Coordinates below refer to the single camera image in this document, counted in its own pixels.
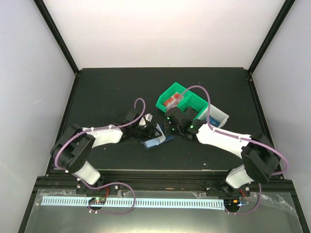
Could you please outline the blue leather card holder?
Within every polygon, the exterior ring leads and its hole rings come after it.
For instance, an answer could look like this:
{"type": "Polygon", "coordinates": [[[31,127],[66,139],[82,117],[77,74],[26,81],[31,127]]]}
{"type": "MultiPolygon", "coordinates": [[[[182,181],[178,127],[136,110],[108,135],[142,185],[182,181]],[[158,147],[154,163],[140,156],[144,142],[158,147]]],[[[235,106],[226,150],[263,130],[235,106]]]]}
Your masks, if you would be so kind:
{"type": "Polygon", "coordinates": [[[163,144],[165,142],[168,142],[174,139],[174,137],[171,134],[169,134],[169,132],[168,133],[165,132],[164,123],[157,124],[156,129],[159,130],[160,133],[156,132],[154,138],[140,142],[141,144],[144,145],[146,149],[159,146],[160,144],[163,144]]]}

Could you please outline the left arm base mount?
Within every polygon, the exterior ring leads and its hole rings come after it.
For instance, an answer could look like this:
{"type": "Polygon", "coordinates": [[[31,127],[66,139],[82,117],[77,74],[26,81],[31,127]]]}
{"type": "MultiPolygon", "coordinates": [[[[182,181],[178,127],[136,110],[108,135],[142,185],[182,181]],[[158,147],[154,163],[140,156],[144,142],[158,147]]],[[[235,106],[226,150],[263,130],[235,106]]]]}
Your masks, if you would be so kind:
{"type": "Polygon", "coordinates": [[[86,196],[99,195],[100,197],[114,195],[121,189],[119,183],[111,183],[110,180],[99,178],[95,184],[88,184],[86,181],[79,181],[76,188],[77,194],[86,196]]]}

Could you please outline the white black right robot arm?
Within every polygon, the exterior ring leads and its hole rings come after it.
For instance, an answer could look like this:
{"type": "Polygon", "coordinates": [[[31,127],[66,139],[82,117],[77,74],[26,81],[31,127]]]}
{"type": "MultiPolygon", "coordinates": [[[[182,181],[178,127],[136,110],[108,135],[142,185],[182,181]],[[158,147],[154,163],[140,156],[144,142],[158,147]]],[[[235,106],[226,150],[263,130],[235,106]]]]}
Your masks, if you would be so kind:
{"type": "Polygon", "coordinates": [[[171,133],[178,133],[189,141],[220,148],[242,160],[242,165],[231,169],[221,183],[225,195],[233,195],[248,183],[266,183],[274,175],[280,156],[265,135],[255,137],[210,127],[205,120],[194,119],[194,109],[190,107],[185,111],[173,107],[165,116],[168,120],[167,130],[171,133]]]}

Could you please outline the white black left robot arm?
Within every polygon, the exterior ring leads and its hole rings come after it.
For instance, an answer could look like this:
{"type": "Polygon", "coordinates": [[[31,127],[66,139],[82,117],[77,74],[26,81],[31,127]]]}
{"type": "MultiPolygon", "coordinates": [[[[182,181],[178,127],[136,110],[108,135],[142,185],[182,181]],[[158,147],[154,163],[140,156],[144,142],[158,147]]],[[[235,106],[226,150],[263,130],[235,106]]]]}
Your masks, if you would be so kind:
{"type": "Polygon", "coordinates": [[[101,193],[104,181],[87,160],[93,148],[106,144],[122,143],[134,138],[147,141],[161,134],[159,124],[151,122],[150,114],[143,115],[131,109],[124,119],[104,127],[82,128],[73,124],[63,133],[51,149],[54,166],[87,183],[94,194],[101,193]]]}

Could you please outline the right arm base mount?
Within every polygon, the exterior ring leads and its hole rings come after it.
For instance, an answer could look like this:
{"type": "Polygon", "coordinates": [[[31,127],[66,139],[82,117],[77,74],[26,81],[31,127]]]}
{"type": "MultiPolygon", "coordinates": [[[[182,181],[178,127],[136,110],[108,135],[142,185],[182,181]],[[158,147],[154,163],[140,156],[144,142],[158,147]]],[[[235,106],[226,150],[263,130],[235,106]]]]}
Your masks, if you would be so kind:
{"type": "Polygon", "coordinates": [[[250,197],[250,191],[246,190],[246,185],[240,188],[233,188],[222,180],[207,180],[205,182],[207,196],[237,199],[239,197],[250,197]]]}

